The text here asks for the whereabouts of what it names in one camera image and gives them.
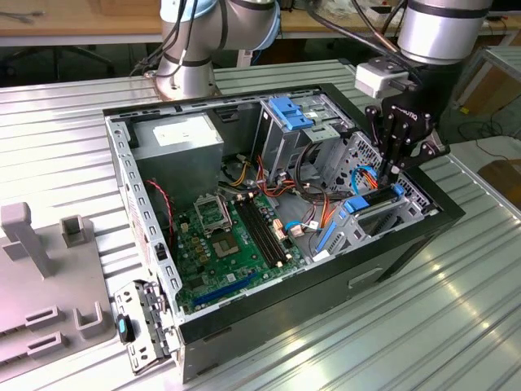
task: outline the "chip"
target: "chip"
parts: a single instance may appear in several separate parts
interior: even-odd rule
[[[212,236],[211,241],[213,249],[219,258],[227,257],[240,251],[237,240],[230,232],[216,234]]]
[[[201,277],[197,277],[188,281],[188,285],[190,285],[190,288],[196,289],[198,287],[202,287],[204,285],[204,281]]]

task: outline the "wooden desk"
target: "wooden desk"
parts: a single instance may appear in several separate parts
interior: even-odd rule
[[[33,24],[0,16],[0,46],[161,42],[160,16],[105,16],[98,0],[0,0],[0,11],[44,11]]]
[[[103,43],[161,42],[161,20],[158,16],[105,16],[98,0],[0,0],[0,11],[28,12],[42,10],[46,14],[24,24],[0,17],[0,46],[87,45]],[[336,18],[336,23],[353,31],[368,34],[357,15]],[[502,34],[501,22],[484,27],[483,35]],[[521,29],[521,17],[506,20],[507,30]],[[282,12],[281,39],[341,37],[313,20],[306,11]]]
[[[362,33],[365,35],[369,33],[369,29],[366,27],[360,16],[356,14],[347,15],[345,18],[331,18],[331,21],[339,24],[342,27],[346,27],[353,32]],[[518,32],[521,29],[521,16],[511,16],[507,20],[502,22],[489,22],[489,26],[484,25],[481,29],[482,35],[504,35],[504,32]],[[390,26],[388,32],[394,33],[396,26]],[[293,10],[282,12],[282,38],[292,39],[299,38],[312,38],[319,37],[321,34],[326,34],[326,37],[342,35],[334,33],[327,27],[315,21],[306,11]]]

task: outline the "ram slot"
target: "ram slot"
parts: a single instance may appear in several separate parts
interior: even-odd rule
[[[285,262],[284,251],[266,225],[258,208],[248,201],[236,204],[235,208],[268,266],[276,267],[279,262]]]

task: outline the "yellow wire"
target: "yellow wire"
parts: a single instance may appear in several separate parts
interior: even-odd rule
[[[243,182],[243,180],[246,178],[246,169],[247,169],[248,166],[249,166],[248,163],[244,163],[244,165],[243,165],[243,172],[241,173],[240,178],[237,179],[235,182],[231,183],[230,184],[231,186],[236,187],[236,186],[240,185]]]

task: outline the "blue plastic clip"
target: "blue plastic clip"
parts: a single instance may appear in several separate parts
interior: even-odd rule
[[[350,198],[344,202],[344,207],[350,214],[353,214],[359,210],[365,209],[369,206],[367,201],[361,195],[358,197]]]
[[[313,121],[306,118],[288,97],[272,98],[269,104],[289,130],[304,129],[314,125]]]
[[[404,187],[402,185],[398,184],[398,183],[395,183],[394,185],[392,185],[392,189],[394,190],[394,192],[398,196],[398,199],[400,199],[405,194]]]

